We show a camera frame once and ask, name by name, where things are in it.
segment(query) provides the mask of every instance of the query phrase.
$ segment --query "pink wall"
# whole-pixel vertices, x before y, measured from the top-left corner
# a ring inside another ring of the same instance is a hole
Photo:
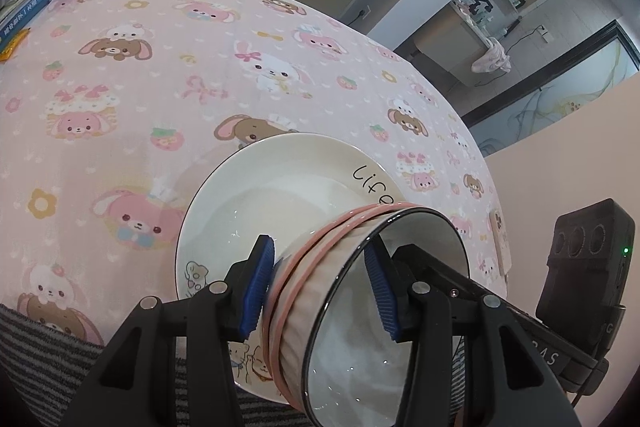
[[[640,245],[640,73],[580,111],[487,158],[504,212],[513,257],[509,300],[535,312],[546,279],[556,218],[613,198],[636,221]],[[640,259],[631,263],[620,333],[607,355],[599,390],[577,407],[596,427],[622,395],[640,363]]]

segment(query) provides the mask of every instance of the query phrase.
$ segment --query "camera lens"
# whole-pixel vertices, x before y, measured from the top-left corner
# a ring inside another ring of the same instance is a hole
[[[593,232],[591,232],[591,243],[589,245],[589,250],[591,253],[598,253],[602,249],[602,245],[604,244],[604,227],[602,225],[598,225]]]
[[[564,247],[564,232],[560,232],[558,234],[558,237],[556,237],[556,242],[554,243],[554,253],[560,253],[562,251],[562,247]]]
[[[584,229],[583,227],[578,227],[571,233],[571,237],[569,238],[569,255],[571,257],[575,257],[582,250],[582,245],[584,244]]]

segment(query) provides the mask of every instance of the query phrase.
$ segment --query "white ceramic bowl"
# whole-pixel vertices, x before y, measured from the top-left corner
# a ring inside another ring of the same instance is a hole
[[[360,255],[378,234],[391,254],[414,243],[469,274],[449,221],[412,204],[356,213],[319,238],[276,296],[268,357],[280,392],[316,425],[388,427],[396,419],[411,346],[383,329]]]

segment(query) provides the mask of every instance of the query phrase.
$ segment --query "glass panel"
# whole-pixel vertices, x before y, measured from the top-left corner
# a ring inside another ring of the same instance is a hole
[[[469,131],[482,155],[489,156],[557,122],[637,72],[633,60],[616,39]]]

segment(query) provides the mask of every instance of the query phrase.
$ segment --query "towel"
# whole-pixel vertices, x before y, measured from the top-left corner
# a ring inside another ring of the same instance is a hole
[[[509,73],[511,71],[511,62],[502,44],[493,37],[489,37],[489,42],[491,42],[492,46],[471,65],[471,71],[474,73],[491,73],[499,68]]]

